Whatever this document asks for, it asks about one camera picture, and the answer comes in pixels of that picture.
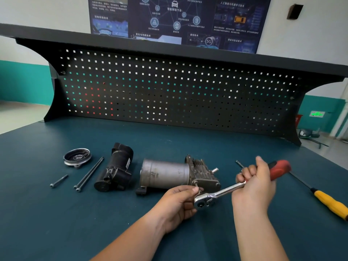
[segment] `silver cylinder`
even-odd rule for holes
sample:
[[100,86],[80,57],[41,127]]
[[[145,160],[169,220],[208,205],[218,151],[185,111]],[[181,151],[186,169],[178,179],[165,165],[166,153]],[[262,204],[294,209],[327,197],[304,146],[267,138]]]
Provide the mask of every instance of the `silver cylinder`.
[[189,164],[172,163],[144,159],[140,171],[140,186],[170,189],[188,185],[190,178]]

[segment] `wall poster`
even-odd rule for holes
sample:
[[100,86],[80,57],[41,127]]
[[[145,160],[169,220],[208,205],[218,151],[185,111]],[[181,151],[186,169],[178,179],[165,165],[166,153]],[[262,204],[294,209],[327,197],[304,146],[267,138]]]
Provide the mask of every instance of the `wall poster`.
[[89,0],[91,33],[256,53],[271,0]]

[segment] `exit sign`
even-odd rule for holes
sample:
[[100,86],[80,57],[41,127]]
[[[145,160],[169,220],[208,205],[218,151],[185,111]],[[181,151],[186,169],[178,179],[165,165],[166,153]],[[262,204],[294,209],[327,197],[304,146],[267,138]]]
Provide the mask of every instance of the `exit sign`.
[[311,111],[309,116],[311,117],[318,117],[318,118],[323,118],[325,112],[319,112],[319,111]]

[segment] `teal workbench surface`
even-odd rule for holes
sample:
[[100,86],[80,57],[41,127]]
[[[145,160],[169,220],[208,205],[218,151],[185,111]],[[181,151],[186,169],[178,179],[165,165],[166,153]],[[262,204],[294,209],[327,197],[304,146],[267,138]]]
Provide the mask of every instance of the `teal workbench surface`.
[[[115,142],[134,150],[133,180],[126,191],[94,189],[97,171],[77,193],[73,186],[101,156],[102,166]],[[68,167],[63,155],[88,148],[92,161]],[[274,137],[92,118],[37,122],[0,135],[0,259],[88,260],[144,215],[163,192],[138,197],[144,158],[184,162],[203,159],[222,188],[235,182],[240,168],[288,160],[303,180],[348,205],[348,171],[316,153]],[[50,183],[65,174],[57,188]],[[277,180],[269,218],[290,260],[345,260],[348,223],[333,214],[289,174]],[[198,212],[164,237],[154,260],[239,260],[230,195]]]

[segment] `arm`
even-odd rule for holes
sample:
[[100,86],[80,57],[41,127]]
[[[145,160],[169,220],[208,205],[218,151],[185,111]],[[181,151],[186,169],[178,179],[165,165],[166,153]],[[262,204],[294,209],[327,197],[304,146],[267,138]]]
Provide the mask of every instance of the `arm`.
[[162,237],[196,213],[193,206],[198,188],[179,186],[168,190],[160,201],[92,261],[150,261]]
[[276,183],[270,181],[269,168],[261,157],[243,168],[237,182],[248,180],[245,187],[232,193],[239,253],[242,261],[288,261],[285,250],[267,216]]

